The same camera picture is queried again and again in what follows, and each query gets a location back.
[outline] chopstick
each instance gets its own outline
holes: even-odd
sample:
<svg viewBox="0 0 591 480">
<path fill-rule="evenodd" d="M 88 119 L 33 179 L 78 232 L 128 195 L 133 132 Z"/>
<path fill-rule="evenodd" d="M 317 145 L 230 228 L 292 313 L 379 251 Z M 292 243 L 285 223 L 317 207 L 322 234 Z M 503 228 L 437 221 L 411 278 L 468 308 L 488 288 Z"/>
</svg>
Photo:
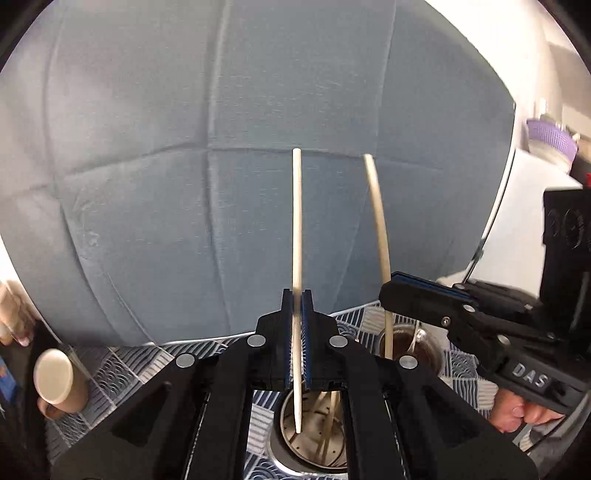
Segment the chopstick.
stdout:
<svg viewBox="0 0 591 480">
<path fill-rule="evenodd" d="M 301 433 L 301 150 L 293 150 L 293 317 L 291 321 L 291 367 L 294 374 L 295 432 Z"/>
<path fill-rule="evenodd" d="M 327 415 L 327 419 L 324 422 L 324 428 L 322 428 L 322 434 L 320 435 L 320 441 L 318 442 L 318 447 L 316 447 L 316 453 L 314 454 L 314 461 L 318 461 L 318 455 L 320 454 L 320 450 L 322 449 L 322 460 L 321 463 L 324 465 L 326 463 L 326 455 L 328 453 L 329 443 L 330 443 L 330 434 L 332 433 L 332 426 L 335 422 L 335 413 L 337 402 L 339 400 L 339 392 L 332 391 L 330 392 L 330 410 Z"/>
<path fill-rule="evenodd" d="M 386 219 L 384 217 L 384 204 L 382 203 L 382 193 L 379 189 L 378 171 L 375 168 L 374 158 L 366 153 L 363 156 L 365 161 L 365 171 L 368 176 L 369 195 L 374 207 L 375 231 L 378 236 L 378 255 L 379 266 L 382 273 L 382 284 L 389 282 L 391 278 L 390 254 L 388 251 L 388 233 L 386 231 Z M 394 327 L 392 312 L 384 310 L 384 357 L 392 359 L 394 348 Z"/>
<path fill-rule="evenodd" d="M 320 392 L 320 395 L 318 395 L 318 398 L 316 399 L 316 401 L 314 402 L 314 405 L 312 406 L 312 409 L 309 411 L 308 413 L 308 417 L 307 419 L 303 417 L 302 414 L 302 429 L 304 427 L 308 427 L 310 425 L 310 422 L 312 420 L 314 420 L 314 413 L 316 412 L 316 410 L 318 410 L 318 408 L 320 407 L 320 404 L 322 403 L 322 401 L 324 400 L 324 397 L 328 394 L 328 392 Z M 290 443 L 292 443 L 296 437 L 299 435 L 299 433 L 295 432 L 291 437 L 290 437 Z"/>
</svg>

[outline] white wall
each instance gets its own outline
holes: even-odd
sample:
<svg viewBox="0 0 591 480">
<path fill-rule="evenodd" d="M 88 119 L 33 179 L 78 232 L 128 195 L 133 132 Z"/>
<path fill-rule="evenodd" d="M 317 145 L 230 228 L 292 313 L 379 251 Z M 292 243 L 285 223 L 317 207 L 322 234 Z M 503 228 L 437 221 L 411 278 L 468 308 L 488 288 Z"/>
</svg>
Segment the white wall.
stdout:
<svg viewBox="0 0 591 480">
<path fill-rule="evenodd" d="M 562 92 L 540 21 L 537 0 L 427 0 L 487 59 L 513 96 L 514 146 L 527 147 L 525 120 L 535 101 L 548 100 L 560 118 Z"/>
<path fill-rule="evenodd" d="M 554 18 L 542 7 L 538 13 L 563 92 L 562 121 L 591 137 L 591 73 Z"/>
<path fill-rule="evenodd" d="M 576 189 L 581 184 L 551 163 L 517 150 L 501 208 L 472 278 L 539 295 L 547 188 Z"/>
</svg>

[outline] gray fabric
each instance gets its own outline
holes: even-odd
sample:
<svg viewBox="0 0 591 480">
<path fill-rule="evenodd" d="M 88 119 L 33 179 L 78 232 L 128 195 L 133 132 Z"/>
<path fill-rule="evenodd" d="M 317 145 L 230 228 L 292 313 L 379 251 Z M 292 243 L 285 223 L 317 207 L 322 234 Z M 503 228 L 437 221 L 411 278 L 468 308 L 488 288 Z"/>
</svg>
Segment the gray fabric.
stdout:
<svg viewBox="0 0 591 480">
<path fill-rule="evenodd" d="M 73 343 L 252 330 L 291 283 L 291 149 L 317 310 L 470 260 L 514 105 L 423 0 L 56 0 L 0 74 L 0 233 Z"/>
</svg>

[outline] cup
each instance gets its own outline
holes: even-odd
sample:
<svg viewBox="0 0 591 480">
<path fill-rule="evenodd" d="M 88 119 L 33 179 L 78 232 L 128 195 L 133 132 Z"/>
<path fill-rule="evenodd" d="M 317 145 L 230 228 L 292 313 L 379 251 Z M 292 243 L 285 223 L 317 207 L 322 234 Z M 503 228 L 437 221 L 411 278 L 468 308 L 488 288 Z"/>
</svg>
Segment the cup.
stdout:
<svg viewBox="0 0 591 480">
<path fill-rule="evenodd" d="M 302 427 L 296 434 L 293 389 L 278 400 L 273 428 L 267 441 L 271 461 L 279 470 L 304 473 L 307 476 L 330 475 L 346 478 L 347 452 L 342 404 L 336 408 L 326 455 L 319 450 L 324 422 L 330 411 L 330 393 L 304 390 L 302 395 Z"/>
<path fill-rule="evenodd" d="M 435 336 L 428 331 L 429 325 L 421 325 L 417 332 L 417 342 L 414 347 L 414 356 L 417 360 L 429 367 L 436 375 L 443 372 L 444 353 Z M 374 355 L 384 356 L 385 330 L 378 335 L 374 346 Z M 394 355 L 397 360 L 405 355 L 413 341 L 414 324 L 397 323 L 394 325 Z"/>
<path fill-rule="evenodd" d="M 37 407 L 48 419 L 77 413 L 88 402 L 88 380 L 68 356 L 57 348 L 45 350 L 37 359 L 33 382 L 39 398 Z"/>
</svg>

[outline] finger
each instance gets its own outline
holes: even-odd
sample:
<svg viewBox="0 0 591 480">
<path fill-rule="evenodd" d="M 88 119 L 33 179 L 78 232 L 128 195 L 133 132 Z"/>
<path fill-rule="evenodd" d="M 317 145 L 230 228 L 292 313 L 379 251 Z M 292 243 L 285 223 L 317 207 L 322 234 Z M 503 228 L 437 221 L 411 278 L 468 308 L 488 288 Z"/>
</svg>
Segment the finger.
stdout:
<svg viewBox="0 0 591 480">
<path fill-rule="evenodd" d="M 500 388 L 495 395 L 495 405 L 489 418 L 500 432 L 514 432 L 524 416 L 525 401 L 512 391 Z"/>
<path fill-rule="evenodd" d="M 524 420 L 526 423 L 534 423 L 536 425 L 538 425 L 540 419 L 542 418 L 542 416 L 544 415 L 544 412 L 546 411 L 546 408 L 544 407 L 540 407 L 539 405 L 533 404 L 533 403 L 526 403 L 525 404 L 525 416 L 524 416 Z"/>
<path fill-rule="evenodd" d="M 550 420 L 558 420 L 562 417 L 564 417 L 564 415 L 562 415 L 560 413 L 556 413 L 555 411 L 546 409 L 543 412 L 542 416 L 538 419 L 538 421 L 535 424 L 542 425 L 543 423 L 548 423 Z"/>
</svg>

